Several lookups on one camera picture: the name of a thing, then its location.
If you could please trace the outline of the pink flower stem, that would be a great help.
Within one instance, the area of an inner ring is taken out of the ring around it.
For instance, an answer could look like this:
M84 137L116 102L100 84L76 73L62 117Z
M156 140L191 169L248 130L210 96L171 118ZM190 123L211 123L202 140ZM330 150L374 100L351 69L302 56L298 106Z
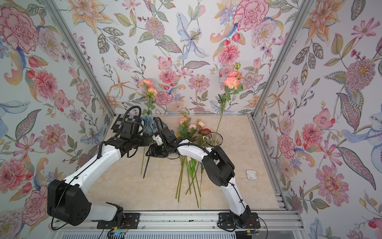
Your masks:
M146 106L147 106L147 109L143 110L143 115L152 115L152 110L155 109L154 103L158 95L158 92L154 88L153 82L149 79L143 79L140 85L142 90L145 93L144 99L146 100Z
M220 118L216 128L216 133L218 133L227 104L231 101L233 95L237 95L243 91L243 86L241 84L241 79L243 76L239 71L240 68L240 62L236 62L234 70L228 74L228 77L223 82L224 93L218 94L218 102L220 103Z
M178 132L179 136L193 142L197 139L199 131L205 129L206 125L201 119L197 119L195 122L187 114L183 114L179 120Z

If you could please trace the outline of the yellow flower bunch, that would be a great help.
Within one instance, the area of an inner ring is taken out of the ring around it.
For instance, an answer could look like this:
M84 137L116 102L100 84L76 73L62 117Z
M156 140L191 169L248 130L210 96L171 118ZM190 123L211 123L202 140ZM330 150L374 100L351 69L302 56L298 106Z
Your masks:
M190 158L188 156L180 157L180 173L176 190L176 200L180 203L180 199L182 196L186 195L194 195L196 197L197 205L198 201L198 183L197 181L197 170L198 163L195 159Z

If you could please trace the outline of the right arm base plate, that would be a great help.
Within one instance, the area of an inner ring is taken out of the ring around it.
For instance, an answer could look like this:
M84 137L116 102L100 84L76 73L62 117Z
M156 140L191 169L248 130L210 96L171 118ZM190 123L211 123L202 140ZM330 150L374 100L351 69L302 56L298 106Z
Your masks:
M224 230L261 228L257 213L245 213L243 217L237 216L232 212L219 213L217 225Z

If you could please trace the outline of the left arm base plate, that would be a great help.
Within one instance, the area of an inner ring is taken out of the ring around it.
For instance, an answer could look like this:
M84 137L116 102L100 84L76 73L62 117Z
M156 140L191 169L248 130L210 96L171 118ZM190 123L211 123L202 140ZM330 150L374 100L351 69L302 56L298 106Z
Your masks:
M139 213L117 213L111 221L98 221L97 229L105 230L128 230L137 229L140 219Z

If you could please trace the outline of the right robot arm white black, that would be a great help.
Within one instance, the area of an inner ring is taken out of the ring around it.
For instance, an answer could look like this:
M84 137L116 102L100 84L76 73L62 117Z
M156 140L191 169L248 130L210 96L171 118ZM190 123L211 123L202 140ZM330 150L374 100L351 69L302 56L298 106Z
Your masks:
M177 138L163 125L159 117L156 117L154 122L157 127L157 132L153 135L155 142L146 155L167 158L170 154L176 153L200 162L210 181L223 191L229 203L231 222L236 228L244 228L250 220L251 209L237 188L234 164L224 150L220 146L204 147L186 138Z

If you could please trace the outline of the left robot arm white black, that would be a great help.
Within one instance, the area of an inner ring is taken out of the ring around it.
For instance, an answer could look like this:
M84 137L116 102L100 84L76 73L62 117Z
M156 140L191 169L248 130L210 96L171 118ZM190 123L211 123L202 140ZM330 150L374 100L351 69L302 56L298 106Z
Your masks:
M143 144L142 110L130 107L116 122L115 135L101 141L96 155L63 180L55 179L48 185L47 214L72 226L85 221L103 222L114 228L126 224L123 207L113 204L90 202L86 194L92 185L115 162L126 156L133 157Z

